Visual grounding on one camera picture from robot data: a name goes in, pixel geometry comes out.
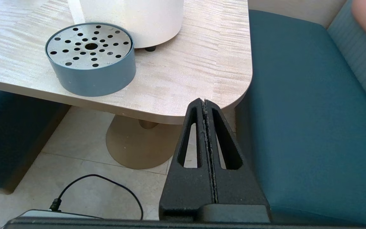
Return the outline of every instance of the wall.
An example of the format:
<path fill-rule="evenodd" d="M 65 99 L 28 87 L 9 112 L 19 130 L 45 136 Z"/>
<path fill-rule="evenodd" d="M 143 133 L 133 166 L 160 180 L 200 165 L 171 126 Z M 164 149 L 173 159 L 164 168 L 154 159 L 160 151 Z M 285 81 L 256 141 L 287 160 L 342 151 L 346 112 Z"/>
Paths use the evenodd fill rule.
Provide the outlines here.
<path fill-rule="evenodd" d="M 346 0 L 248 0 L 248 8 L 316 22 L 328 27 Z"/>

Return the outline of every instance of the white cylindrical object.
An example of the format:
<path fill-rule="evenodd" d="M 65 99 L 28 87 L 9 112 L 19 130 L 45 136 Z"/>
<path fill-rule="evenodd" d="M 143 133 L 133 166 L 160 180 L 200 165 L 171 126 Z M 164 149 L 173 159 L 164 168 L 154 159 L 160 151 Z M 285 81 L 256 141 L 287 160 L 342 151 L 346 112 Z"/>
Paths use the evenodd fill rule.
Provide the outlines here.
<path fill-rule="evenodd" d="M 135 48 L 155 46 L 180 31 L 184 0 L 68 0 L 75 24 L 111 23 L 126 29 Z"/>

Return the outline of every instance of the cable connector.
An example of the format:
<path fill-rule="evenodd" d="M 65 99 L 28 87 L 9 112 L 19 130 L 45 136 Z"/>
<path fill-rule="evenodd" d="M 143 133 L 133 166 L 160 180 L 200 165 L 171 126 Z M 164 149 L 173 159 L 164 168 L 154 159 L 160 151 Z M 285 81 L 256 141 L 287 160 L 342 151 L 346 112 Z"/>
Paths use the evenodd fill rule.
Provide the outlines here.
<path fill-rule="evenodd" d="M 58 208 L 60 207 L 61 199 L 56 198 L 49 209 L 53 212 L 61 212 Z"/>

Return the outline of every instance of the table leg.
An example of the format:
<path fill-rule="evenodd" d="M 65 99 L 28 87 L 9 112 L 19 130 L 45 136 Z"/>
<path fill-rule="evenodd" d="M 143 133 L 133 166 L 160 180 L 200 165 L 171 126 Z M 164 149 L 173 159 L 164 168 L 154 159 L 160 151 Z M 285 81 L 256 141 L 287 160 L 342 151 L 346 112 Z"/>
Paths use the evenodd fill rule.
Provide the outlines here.
<path fill-rule="evenodd" d="M 167 125 L 116 115 L 107 134 L 110 155 L 132 169 L 153 168 L 174 153 L 182 125 Z"/>

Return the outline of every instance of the black cable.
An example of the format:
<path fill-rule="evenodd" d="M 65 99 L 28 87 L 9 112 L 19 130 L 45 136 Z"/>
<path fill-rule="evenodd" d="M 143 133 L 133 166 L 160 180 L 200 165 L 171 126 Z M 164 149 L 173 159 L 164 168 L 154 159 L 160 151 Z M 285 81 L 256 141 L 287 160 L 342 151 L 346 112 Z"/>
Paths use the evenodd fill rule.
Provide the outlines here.
<path fill-rule="evenodd" d="M 141 209 L 141 220 L 144 218 L 144 210 L 142 209 L 142 205 L 141 205 L 141 202 L 138 200 L 138 197 L 136 197 L 136 195 L 127 187 L 123 186 L 122 184 L 119 184 L 115 181 L 112 181 L 106 177 L 103 177 L 103 176 L 100 176 L 100 175 L 97 175 L 97 174 L 89 174 L 89 175 L 85 175 L 85 176 L 82 176 L 80 178 L 77 178 L 76 180 L 74 180 L 73 182 L 71 182 L 70 184 L 68 184 L 64 189 L 63 191 L 61 192 L 61 194 L 58 196 L 57 199 L 55 199 L 51 205 L 51 207 L 49 208 L 50 210 L 54 211 L 54 212 L 58 212 L 59 211 L 59 207 L 60 207 L 60 204 L 61 204 L 61 197 L 63 196 L 64 192 L 71 186 L 73 185 L 74 183 L 76 183 L 77 181 L 81 180 L 81 179 L 84 179 L 86 177 L 99 177 L 101 179 L 104 179 L 106 181 L 109 181 L 111 182 L 112 184 L 116 184 L 118 186 L 120 186 L 121 188 L 125 189 L 126 191 L 128 191 L 129 193 L 131 193 L 131 195 L 135 198 L 136 202 L 138 203 L 139 205 L 139 208 Z"/>

